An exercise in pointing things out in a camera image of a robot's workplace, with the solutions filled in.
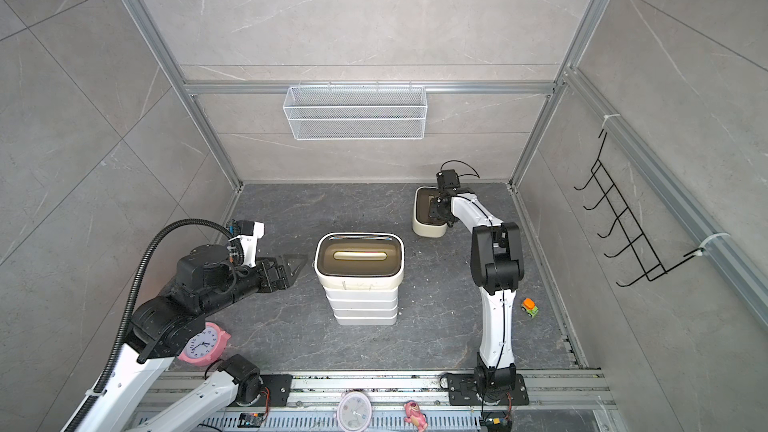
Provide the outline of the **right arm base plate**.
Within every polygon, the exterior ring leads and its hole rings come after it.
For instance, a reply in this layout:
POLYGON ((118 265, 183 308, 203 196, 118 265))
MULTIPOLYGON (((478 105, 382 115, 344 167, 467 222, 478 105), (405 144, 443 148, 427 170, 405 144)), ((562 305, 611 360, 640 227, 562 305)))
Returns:
POLYGON ((451 406, 527 406, 530 399, 524 377, 514 379, 508 371, 482 377, 478 371, 469 373, 444 373, 439 378, 440 387, 448 394, 451 406))

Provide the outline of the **brown lid tissue box back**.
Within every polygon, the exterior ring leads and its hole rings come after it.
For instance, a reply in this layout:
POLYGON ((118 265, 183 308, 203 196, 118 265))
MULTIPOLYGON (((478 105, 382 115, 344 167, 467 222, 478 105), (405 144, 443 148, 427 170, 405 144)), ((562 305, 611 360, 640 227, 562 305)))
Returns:
POLYGON ((439 190, 436 187, 422 186, 415 192, 412 230, 419 237, 441 238, 447 231, 445 221, 430 216, 430 207, 438 197, 439 190))

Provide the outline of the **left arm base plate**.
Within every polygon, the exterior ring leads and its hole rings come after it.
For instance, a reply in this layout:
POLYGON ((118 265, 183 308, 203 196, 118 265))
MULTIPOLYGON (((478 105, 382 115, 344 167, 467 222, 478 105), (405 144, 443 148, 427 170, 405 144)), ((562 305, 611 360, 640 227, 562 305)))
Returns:
POLYGON ((240 407, 284 407, 291 392, 293 376, 267 374, 239 385, 235 403, 240 407))

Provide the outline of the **grey lid tissue box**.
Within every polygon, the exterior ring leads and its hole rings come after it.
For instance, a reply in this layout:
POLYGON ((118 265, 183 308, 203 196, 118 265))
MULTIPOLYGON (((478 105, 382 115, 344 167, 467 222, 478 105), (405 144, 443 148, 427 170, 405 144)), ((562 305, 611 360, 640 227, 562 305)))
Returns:
POLYGON ((335 289, 325 288, 326 297, 330 300, 336 301, 385 301, 391 302, 398 298, 399 287, 396 286, 390 289, 335 289))
POLYGON ((328 298, 334 310, 392 310, 398 307, 398 299, 391 300, 347 300, 328 298))

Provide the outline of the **grey lid tissue box front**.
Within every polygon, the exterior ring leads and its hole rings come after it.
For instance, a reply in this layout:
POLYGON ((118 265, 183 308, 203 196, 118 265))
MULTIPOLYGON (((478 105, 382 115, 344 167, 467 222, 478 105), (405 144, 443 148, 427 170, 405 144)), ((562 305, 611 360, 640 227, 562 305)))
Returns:
POLYGON ((328 298, 334 310, 392 310, 398 307, 398 299, 391 300, 347 300, 328 298))

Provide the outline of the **grey lid tissue box back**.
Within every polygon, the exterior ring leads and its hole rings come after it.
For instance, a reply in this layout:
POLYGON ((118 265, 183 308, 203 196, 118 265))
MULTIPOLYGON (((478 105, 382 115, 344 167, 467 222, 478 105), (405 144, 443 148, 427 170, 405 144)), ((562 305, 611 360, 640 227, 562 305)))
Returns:
POLYGON ((336 301, 385 301, 391 302, 398 298, 399 287, 396 286, 390 289, 335 289, 325 288, 326 297, 330 300, 336 301))

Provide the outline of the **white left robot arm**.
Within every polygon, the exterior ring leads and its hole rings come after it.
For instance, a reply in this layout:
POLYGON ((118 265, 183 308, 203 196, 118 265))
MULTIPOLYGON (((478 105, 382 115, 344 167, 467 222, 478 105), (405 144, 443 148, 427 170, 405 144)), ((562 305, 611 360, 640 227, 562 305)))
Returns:
MULTIPOLYGON (((224 245, 194 248, 177 263, 175 276, 153 299, 128 300, 105 369, 65 425, 67 431, 122 431, 157 379, 201 336, 209 316, 254 293, 293 285, 305 255, 254 257, 224 245)), ((148 431, 190 431, 232 404, 250 404, 262 390, 259 368, 236 354, 211 376, 146 425, 148 431)))

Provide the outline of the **bamboo lid tissue box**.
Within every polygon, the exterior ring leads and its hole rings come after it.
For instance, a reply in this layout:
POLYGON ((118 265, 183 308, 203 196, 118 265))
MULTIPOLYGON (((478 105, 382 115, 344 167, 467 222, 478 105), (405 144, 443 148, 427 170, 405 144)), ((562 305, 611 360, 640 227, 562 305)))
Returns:
POLYGON ((398 307, 390 309, 333 308, 333 313, 335 317, 344 319, 389 319, 397 316, 398 307))
POLYGON ((391 326, 397 322, 397 316, 391 317, 341 317, 335 319, 342 326, 391 326))

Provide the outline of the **brown lid tissue box front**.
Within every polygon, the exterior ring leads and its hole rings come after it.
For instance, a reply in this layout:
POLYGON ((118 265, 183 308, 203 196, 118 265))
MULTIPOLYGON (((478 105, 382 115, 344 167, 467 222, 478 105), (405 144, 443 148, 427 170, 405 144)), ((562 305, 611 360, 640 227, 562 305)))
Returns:
POLYGON ((389 290, 404 278, 404 244, 391 233, 335 232, 316 248, 314 271, 326 289, 389 290))

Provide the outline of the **brown lid tissue box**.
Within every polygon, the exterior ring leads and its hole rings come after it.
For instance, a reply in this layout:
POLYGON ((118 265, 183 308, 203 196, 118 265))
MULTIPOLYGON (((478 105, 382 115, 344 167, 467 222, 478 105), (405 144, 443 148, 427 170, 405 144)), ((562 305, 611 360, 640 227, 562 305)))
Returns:
POLYGON ((314 271, 326 289, 389 290, 404 278, 404 244, 391 233, 335 232, 316 248, 314 271))
POLYGON ((439 190, 436 187, 422 186, 415 192, 412 230, 419 237, 441 238, 447 231, 445 221, 430 216, 430 207, 438 197, 439 190))

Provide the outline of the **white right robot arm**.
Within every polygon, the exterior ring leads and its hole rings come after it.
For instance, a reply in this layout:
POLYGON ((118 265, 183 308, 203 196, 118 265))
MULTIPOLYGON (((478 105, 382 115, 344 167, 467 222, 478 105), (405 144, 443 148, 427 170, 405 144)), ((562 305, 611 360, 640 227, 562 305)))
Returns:
POLYGON ((471 233, 470 273, 481 294, 482 338, 474 369, 477 394, 494 403, 515 387, 513 308, 524 277, 519 226, 493 215, 467 188, 438 190, 429 216, 471 233))

